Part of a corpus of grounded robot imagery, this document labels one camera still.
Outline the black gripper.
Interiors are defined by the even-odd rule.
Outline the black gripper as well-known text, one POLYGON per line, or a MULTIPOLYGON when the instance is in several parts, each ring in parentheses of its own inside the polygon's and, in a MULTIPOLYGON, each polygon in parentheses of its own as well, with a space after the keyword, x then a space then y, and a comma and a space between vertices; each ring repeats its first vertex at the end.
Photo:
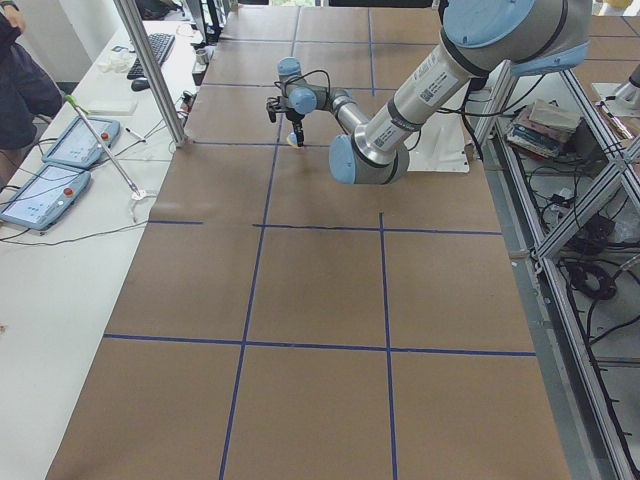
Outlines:
POLYGON ((292 131, 297 135, 297 139, 300 147, 304 146, 304 130, 302 125, 302 120, 304 119, 303 115, 298 114, 297 112, 287 112, 285 117, 291 122, 292 131))

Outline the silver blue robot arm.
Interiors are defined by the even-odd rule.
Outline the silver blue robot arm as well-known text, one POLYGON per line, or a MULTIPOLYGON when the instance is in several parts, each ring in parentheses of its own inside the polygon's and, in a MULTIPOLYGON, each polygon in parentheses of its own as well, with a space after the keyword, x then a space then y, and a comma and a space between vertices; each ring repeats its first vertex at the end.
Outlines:
POLYGON ((344 184, 384 185, 409 167, 406 140, 472 78, 486 78, 503 61, 516 77, 567 70, 586 57, 592 7, 588 1, 451 1, 438 45, 373 117, 344 89, 313 85, 298 59, 278 66, 280 94, 266 102, 269 118, 284 115, 298 144, 302 120, 331 113, 342 134, 331 143, 329 167, 344 184))

